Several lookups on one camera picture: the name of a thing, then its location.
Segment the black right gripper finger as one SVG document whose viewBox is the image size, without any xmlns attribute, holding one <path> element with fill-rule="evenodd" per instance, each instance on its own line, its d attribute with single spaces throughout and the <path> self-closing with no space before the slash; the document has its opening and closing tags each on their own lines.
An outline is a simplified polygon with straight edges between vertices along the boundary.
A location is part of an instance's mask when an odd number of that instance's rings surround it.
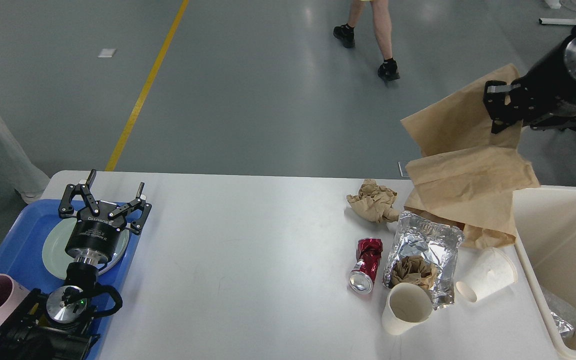
<svg viewBox="0 0 576 360">
<path fill-rule="evenodd" d="M 531 112 L 531 96 L 518 80 L 510 84 L 503 80 L 487 80 L 483 104 L 492 120 L 492 134 L 526 120 Z"/>
</svg>

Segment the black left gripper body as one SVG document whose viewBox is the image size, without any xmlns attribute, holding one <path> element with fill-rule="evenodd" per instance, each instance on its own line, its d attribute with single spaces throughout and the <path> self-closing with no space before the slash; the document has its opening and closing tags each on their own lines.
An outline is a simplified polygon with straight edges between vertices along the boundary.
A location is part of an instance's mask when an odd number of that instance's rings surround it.
<svg viewBox="0 0 576 360">
<path fill-rule="evenodd" d="M 129 232 L 93 219 L 78 219 L 65 246 L 73 259 L 86 258 L 91 264 L 109 264 L 129 243 Z"/>
</svg>

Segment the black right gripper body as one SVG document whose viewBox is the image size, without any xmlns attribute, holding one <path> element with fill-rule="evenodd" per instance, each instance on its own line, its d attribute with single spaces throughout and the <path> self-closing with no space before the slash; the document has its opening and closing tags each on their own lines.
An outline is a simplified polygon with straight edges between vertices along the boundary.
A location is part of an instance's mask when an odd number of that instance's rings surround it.
<svg viewBox="0 0 576 360">
<path fill-rule="evenodd" d="M 516 81 L 531 97 L 523 126 L 576 117 L 576 35 L 565 38 Z"/>
</svg>

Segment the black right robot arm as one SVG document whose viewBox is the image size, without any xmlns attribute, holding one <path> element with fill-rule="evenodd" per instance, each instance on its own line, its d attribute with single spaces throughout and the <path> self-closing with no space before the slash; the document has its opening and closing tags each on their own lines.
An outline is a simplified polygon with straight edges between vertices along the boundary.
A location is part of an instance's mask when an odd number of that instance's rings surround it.
<svg viewBox="0 0 576 360">
<path fill-rule="evenodd" d="M 576 25 L 526 75 L 488 80 L 483 104 L 498 134 L 521 123 L 534 130 L 576 128 Z"/>
</svg>

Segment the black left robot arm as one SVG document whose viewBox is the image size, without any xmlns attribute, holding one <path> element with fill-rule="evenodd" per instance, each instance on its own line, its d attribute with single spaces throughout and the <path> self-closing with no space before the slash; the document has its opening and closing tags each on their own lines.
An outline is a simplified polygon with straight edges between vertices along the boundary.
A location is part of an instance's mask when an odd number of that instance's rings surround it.
<svg viewBox="0 0 576 360">
<path fill-rule="evenodd" d="M 58 207 L 61 219 L 75 219 L 64 251 L 71 257 L 62 286 L 50 293 L 33 289 L 0 325 L 0 360 L 84 360 L 99 341 L 94 321 L 123 305 L 119 291 L 99 282 L 99 265 L 114 257 L 124 231 L 140 235 L 151 204 L 143 194 L 122 205 L 94 198 L 96 178 L 69 184 Z"/>
</svg>

